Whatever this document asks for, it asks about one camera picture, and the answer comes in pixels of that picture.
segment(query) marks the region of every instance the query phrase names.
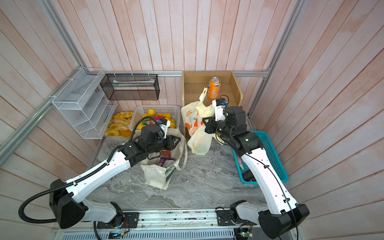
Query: wooden box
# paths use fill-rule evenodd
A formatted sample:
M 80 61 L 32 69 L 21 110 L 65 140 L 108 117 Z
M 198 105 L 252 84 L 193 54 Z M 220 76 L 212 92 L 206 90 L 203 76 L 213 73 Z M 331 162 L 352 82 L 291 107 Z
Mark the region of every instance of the wooden box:
M 208 87 L 211 77 L 221 80 L 220 95 L 229 97 L 229 106 L 240 106 L 243 101 L 243 93 L 232 71 L 183 71 L 183 106 L 199 100 L 204 88 Z M 204 105 L 212 104 L 208 93 L 204 99 Z

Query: black wire mesh basket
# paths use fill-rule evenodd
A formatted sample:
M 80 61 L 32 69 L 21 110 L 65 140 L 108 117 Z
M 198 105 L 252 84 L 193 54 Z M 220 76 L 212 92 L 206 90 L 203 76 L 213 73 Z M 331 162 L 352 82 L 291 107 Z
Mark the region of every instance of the black wire mesh basket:
M 100 83 L 109 100 L 158 100 L 156 74 L 108 73 Z

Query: soda can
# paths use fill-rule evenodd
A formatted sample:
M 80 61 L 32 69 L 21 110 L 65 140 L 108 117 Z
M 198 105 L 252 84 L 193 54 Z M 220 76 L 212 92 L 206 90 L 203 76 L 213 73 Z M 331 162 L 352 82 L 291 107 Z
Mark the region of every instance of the soda can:
M 208 98 L 217 99 L 220 92 L 220 78 L 212 77 L 208 84 Z

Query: gray marble table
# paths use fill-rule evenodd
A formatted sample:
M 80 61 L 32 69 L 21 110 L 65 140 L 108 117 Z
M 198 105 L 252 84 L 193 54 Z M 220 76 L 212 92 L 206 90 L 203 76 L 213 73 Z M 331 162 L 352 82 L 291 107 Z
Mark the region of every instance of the gray marble table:
M 94 165 L 107 159 L 111 150 L 125 141 L 121 137 L 107 137 Z M 242 199 L 260 206 L 260 210 L 267 209 L 260 187 L 240 181 L 231 148 L 214 139 L 205 156 L 188 150 L 185 169 L 175 170 L 167 190 L 146 185 L 144 172 L 136 164 L 99 186 L 87 199 L 114 201 L 123 210 L 229 207 Z

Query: teal plastic basket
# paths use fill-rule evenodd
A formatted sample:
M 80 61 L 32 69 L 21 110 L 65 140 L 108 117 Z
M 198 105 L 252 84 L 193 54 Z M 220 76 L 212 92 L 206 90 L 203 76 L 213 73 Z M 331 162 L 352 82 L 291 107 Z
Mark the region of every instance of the teal plastic basket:
M 277 155 L 276 150 L 273 147 L 273 144 L 272 144 L 271 140 L 268 137 L 268 134 L 266 132 L 264 132 L 264 131 L 250 131 L 250 132 L 256 133 L 257 136 L 260 138 L 261 142 L 264 144 L 264 149 L 266 151 L 266 155 L 268 156 L 269 162 L 273 166 L 273 168 L 276 171 L 277 175 L 279 176 L 280 180 L 282 182 L 288 181 L 288 174 L 285 171 L 285 169 L 283 167 L 283 164 L 281 163 L 280 158 Z M 245 164 L 245 162 L 243 162 L 243 160 L 241 160 L 241 162 L 243 163 L 243 168 L 244 168 L 244 169 L 241 169 L 240 166 L 239 166 L 239 163 L 237 161 L 236 153 L 235 153 L 235 151 L 233 149 L 232 149 L 232 152 L 233 152 L 233 155 L 235 157 L 235 162 L 236 162 L 237 170 L 239 171 L 240 180 L 243 183 L 245 183 L 245 184 L 258 185 L 257 182 L 247 182 L 247 181 L 244 181 L 243 173 L 248 171 L 249 167 Z

